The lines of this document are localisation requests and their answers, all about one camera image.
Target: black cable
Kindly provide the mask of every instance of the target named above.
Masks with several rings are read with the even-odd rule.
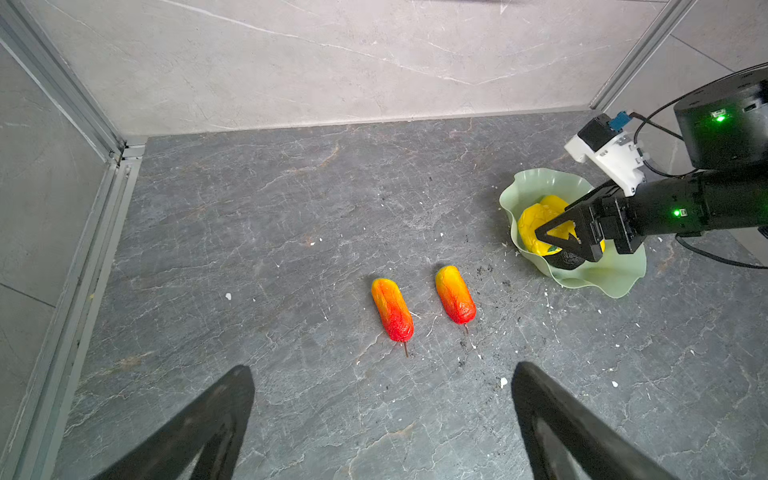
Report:
[[[659,130],[663,131],[664,133],[672,135],[673,137],[677,138],[678,140],[683,140],[683,136],[682,135],[676,134],[672,130],[670,130],[669,128],[662,127],[661,125],[656,124],[656,123],[650,121],[647,117],[644,117],[643,115],[638,114],[636,111],[633,111],[632,113],[630,113],[629,116],[632,117],[632,118],[636,118],[638,120],[642,120],[645,123],[649,124],[651,127],[656,127]]]
[[[768,66],[768,61],[765,61],[765,62],[763,62],[763,63],[760,63],[760,64],[757,64],[757,65],[753,65],[753,66],[751,66],[751,67],[748,67],[748,68],[744,68],[743,70],[735,71],[735,72],[734,72],[734,73],[732,73],[732,74],[728,74],[728,75],[726,75],[726,76],[724,76],[724,77],[718,78],[717,80],[711,81],[710,83],[708,83],[708,84],[706,84],[706,85],[704,85],[704,86],[702,86],[702,87],[699,87],[699,88],[697,88],[696,90],[700,90],[701,88],[704,88],[704,87],[706,87],[706,86],[712,85],[712,84],[713,84],[713,83],[715,83],[716,81],[720,81],[720,80],[723,80],[723,79],[725,79],[725,78],[730,78],[730,77],[733,77],[734,75],[739,75],[739,74],[742,74],[742,73],[748,72],[748,71],[750,71],[750,70],[756,70],[756,69],[758,69],[758,68],[762,68],[762,67],[766,67],[766,66]],[[688,92],[688,93],[686,93],[685,95],[681,95],[680,97],[677,97],[677,98],[675,98],[674,100],[672,100],[672,101],[670,101],[670,102],[667,102],[667,103],[666,103],[666,104],[664,104],[664,105],[661,105],[659,108],[657,108],[656,110],[654,110],[654,113],[652,113],[652,114],[648,115],[648,117],[647,117],[645,120],[643,120],[643,121],[642,121],[643,123],[641,123],[641,124],[640,124],[640,126],[639,126],[639,127],[637,127],[637,130],[636,130],[636,131],[634,131],[634,138],[633,138],[633,141],[634,141],[634,143],[637,143],[637,135],[640,133],[640,130],[643,128],[643,125],[645,125],[646,123],[648,123],[648,120],[650,120],[651,118],[655,117],[655,116],[656,116],[656,114],[658,114],[658,113],[659,113],[660,111],[662,111],[663,109],[665,109],[665,108],[669,107],[670,105],[672,105],[672,104],[675,104],[675,103],[677,103],[678,101],[682,100],[683,98],[687,97],[687,96],[688,96],[688,95],[689,95],[691,92],[692,92],[692,91],[689,91],[689,92]]]
[[[657,123],[654,123],[654,122],[652,122],[652,121],[648,120],[648,118],[647,118],[647,117],[645,117],[645,116],[643,116],[643,115],[641,115],[641,114],[638,114],[636,111],[633,111],[632,113],[630,113],[630,114],[629,114],[629,116],[630,116],[630,117],[632,117],[632,118],[636,118],[636,119],[638,119],[638,120],[642,120],[642,121],[643,121],[645,124],[649,124],[651,127],[656,127],[656,128],[658,128],[659,130],[663,131],[664,133],[667,133],[667,134],[669,134],[669,135],[672,135],[672,136],[673,136],[673,137],[675,137],[675,138],[678,138],[678,139],[680,139],[680,140],[683,140],[683,137],[682,137],[682,135],[678,135],[678,134],[674,133],[672,130],[670,130],[670,129],[666,128],[666,127],[662,127],[661,125],[659,125],[659,124],[657,124]],[[643,165],[645,165],[646,167],[648,167],[648,170],[650,170],[650,171],[654,172],[656,175],[661,175],[662,177],[666,177],[666,178],[680,178],[680,177],[685,177],[686,175],[690,175],[690,174],[692,174],[692,173],[694,173],[694,172],[698,171],[698,169],[697,169],[697,168],[694,168],[693,170],[691,170],[690,172],[687,172],[687,173],[685,173],[685,174],[681,174],[681,175],[670,175],[670,174],[665,174],[665,173],[664,173],[663,171],[661,171],[661,170],[657,170],[656,168],[654,168],[654,166],[653,166],[653,165],[649,164],[649,163],[648,163],[648,162],[646,162],[645,160],[643,160]]]
[[[677,240],[677,242],[680,245],[682,245],[683,247],[687,248],[688,250],[690,250],[690,251],[692,251],[694,253],[698,253],[699,255],[702,255],[702,256],[704,256],[706,258],[710,258],[712,260],[715,260],[716,262],[725,263],[726,265],[741,266],[743,268],[754,268],[754,269],[757,269],[757,270],[768,270],[768,266],[753,265],[752,263],[742,263],[742,262],[737,262],[735,260],[728,260],[727,258],[719,257],[719,256],[715,255],[714,253],[709,253],[709,252],[706,252],[706,251],[704,251],[702,249],[698,249],[698,248],[694,247],[693,245],[690,245],[689,243],[686,243],[685,240],[680,238],[680,234],[675,235],[674,239]]]
[[[711,84],[715,83],[716,81],[720,81],[720,80],[723,80],[723,79],[725,79],[725,78],[730,78],[730,77],[733,77],[734,75],[740,75],[740,74],[742,74],[742,73],[745,73],[745,72],[748,72],[748,71],[751,71],[751,70],[756,70],[756,69],[758,69],[758,68],[762,68],[762,67],[766,67],[766,66],[768,66],[768,61],[765,61],[765,62],[763,62],[763,63],[760,63],[760,64],[757,64],[757,65],[753,65],[753,66],[751,66],[751,67],[747,67],[747,68],[744,68],[744,69],[742,69],[742,70],[739,70],[739,71],[735,71],[734,73],[730,73],[730,74],[728,74],[728,75],[726,75],[726,76],[724,76],[724,77],[718,78],[717,80],[713,80],[713,81],[711,81],[710,83],[708,83],[708,84],[705,84],[705,85],[703,85],[703,86],[701,86],[701,87],[697,88],[696,90],[700,90],[700,89],[702,89],[702,88],[704,88],[704,87],[706,87],[706,86],[708,86],[708,85],[711,85]],[[666,104],[663,104],[663,105],[661,105],[659,108],[657,108],[656,110],[654,110],[654,112],[653,112],[652,114],[648,115],[646,118],[640,118],[640,115],[639,115],[639,114],[638,114],[637,116],[635,116],[635,118],[637,118],[638,120],[640,120],[642,123],[640,123],[640,126],[638,126],[638,127],[637,127],[637,130],[635,130],[635,131],[634,131],[634,137],[632,138],[632,141],[633,141],[635,144],[637,143],[637,136],[640,134],[640,130],[643,128],[643,126],[644,126],[645,124],[650,124],[650,125],[652,125],[652,126],[654,126],[654,127],[656,127],[656,128],[659,128],[660,130],[666,131],[668,134],[671,134],[671,135],[673,135],[673,136],[675,136],[675,137],[677,137],[677,138],[680,138],[680,139],[682,140],[683,138],[682,138],[681,136],[679,136],[679,135],[675,134],[673,131],[669,131],[668,129],[666,129],[666,128],[664,128],[664,127],[661,127],[660,125],[654,124],[654,123],[653,123],[653,122],[651,122],[650,120],[651,120],[651,118],[655,117],[655,116],[656,116],[656,114],[658,114],[660,111],[662,111],[663,109],[665,109],[665,108],[669,107],[669,106],[670,106],[670,105],[672,105],[672,104],[676,104],[678,101],[680,101],[680,100],[682,100],[683,98],[687,97],[687,96],[688,96],[688,95],[689,95],[691,92],[693,92],[693,91],[695,91],[695,90],[689,91],[689,92],[688,92],[688,93],[686,93],[685,95],[681,95],[680,97],[677,97],[677,98],[675,98],[674,100],[672,100],[672,101],[669,101],[669,102],[667,102]],[[681,175],[669,175],[669,174],[665,174],[664,172],[662,172],[662,171],[659,171],[659,170],[657,170],[657,169],[653,168],[653,167],[652,167],[652,166],[651,166],[651,165],[650,165],[648,162],[646,162],[645,160],[643,160],[643,164],[645,164],[645,166],[646,166],[646,167],[648,167],[648,170],[650,170],[650,171],[654,172],[655,174],[661,175],[662,177],[666,177],[666,178],[679,178],[679,177],[685,177],[686,175],[690,175],[690,174],[692,174],[693,172],[695,172],[695,171],[696,171],[696,170],[692,170],[692,171],[690,171],[690,172],[688,172],[688,173],[686,173],[686,174],[681,174]]]

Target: yellow fruit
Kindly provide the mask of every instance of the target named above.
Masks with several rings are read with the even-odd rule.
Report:
[[[526,250],[540,257],[553,255],[562,250],[536,238],[536,229],[565,212],[567,206],[568,202],[557,195],[547,195],[539,203],[523,211],[518,221],[518,231]],[[570,235],[576,237],[576,226],[569,220],[550,230],[549,234],[567,240]],[[600,242],[600,246],[605,251],[605,240]]]

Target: black motor housing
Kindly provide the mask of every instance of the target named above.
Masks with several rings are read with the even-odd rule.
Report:
[[[674,113],[695,168],[768,167],[768,67],[692,91]]]

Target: green bowl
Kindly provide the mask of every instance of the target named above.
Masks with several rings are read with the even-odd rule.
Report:
[[[518,232],[517,219],[523,210],[538,203],[545,195],[557,195],[570,203],[590,190],[592,186],[589,182],[578,175],[534,168],[516,174],[515,181],[502,192],[498,202],[509,217],[512,242],[522,256],[544,275],[565,288],[596,286],[606,295],[620,298],[630,291],[638,279],[645,276],[645,246],[640,245],[637,252],[631,255],[619,255],[613,240],[606,240],[605,252],[599,262],[584,262],[573,270],[563,270],[551,266],[544,257],[527,251]]]

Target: white marble wall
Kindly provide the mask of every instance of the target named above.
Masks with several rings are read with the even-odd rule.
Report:
[[[24,0],[122,134],[587,104],[663,8],[625,0]]]

